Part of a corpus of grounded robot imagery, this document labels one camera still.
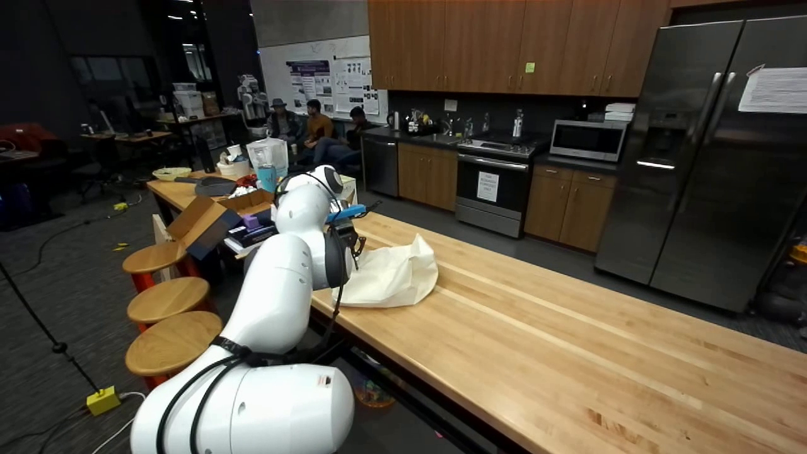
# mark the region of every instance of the white cloth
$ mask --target white cloth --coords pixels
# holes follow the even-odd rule
[[[344,287],[344,306],[420,306],[434,291],[436,276],[434,251],[425,238],[401,248],[368,251],[358,258],[358,271]]]

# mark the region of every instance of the microwave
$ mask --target microwave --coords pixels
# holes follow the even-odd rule
[[[621,122],[556,122],[551,156],[621,162],[626,136]]]

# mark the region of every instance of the refrigerator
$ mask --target refrigerator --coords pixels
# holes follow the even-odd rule
[[[657,35],[595,268],[745,313],[807,193],[807,16]]]

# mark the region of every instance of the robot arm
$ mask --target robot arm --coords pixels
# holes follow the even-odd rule
[[[132,427],[132,453],[335,453],[354,425],[354,392],[333,367],[247,367],[232,349],[282,355],[311,316],[311,291],[349,281],[345,248],[323,234],[333,170],[289,181],[278,233],[257,251],[237,306],[189,369],[157,386]]]

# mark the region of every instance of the stool seat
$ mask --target stool seat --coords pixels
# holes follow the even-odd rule
[[[222,319],[207,311],[179,313],[144,330],[126,350],[135,376],[169,376],[189,367],[219,335]]]
[[[132,253],[125,260],[125,273],[140,276],[140,273],[157,273],[165,271],[179,260],[185,260],[188,251],[179,242],[157,242],[144,251]]]
[[[174,277],[165,281],[144,294],[140,294],[130,309],[126,316],[135,323],[159,323],[165,319],[188,313],[198,309],[210,294],[210,284],[203,277]]]

